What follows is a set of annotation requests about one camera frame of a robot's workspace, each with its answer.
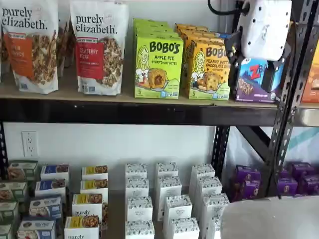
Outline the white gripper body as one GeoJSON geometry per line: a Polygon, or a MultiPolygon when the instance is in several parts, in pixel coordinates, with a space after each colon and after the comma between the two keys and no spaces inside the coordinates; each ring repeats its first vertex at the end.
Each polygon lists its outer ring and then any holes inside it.
{"type": "Polygon", "coordinates": [[[292,10],[291,0],[246,0],[238,29],[245,58],[278,61],[284,51],[292,10]]]}

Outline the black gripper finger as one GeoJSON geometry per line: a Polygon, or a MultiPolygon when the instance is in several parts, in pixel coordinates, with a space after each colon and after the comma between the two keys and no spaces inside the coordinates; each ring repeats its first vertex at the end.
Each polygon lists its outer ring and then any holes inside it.
{"type": "Polygon", "coordinates": [[[240,68],[244,60],[241,49],[242,32],[236,31],[224,39],[224,45],[227,52],[227,57],[231,65],[235,68],[240,68]]]}
{"type": "Polygon", "coordinates": [[[278,61],[267,61],[267,68],[264,71],[263,81],[261,88],[266,92],[271,92],[274,82],[275,74],[278,72],[281,65],[285,62],[284,58],[280,58],[278,61]]]}

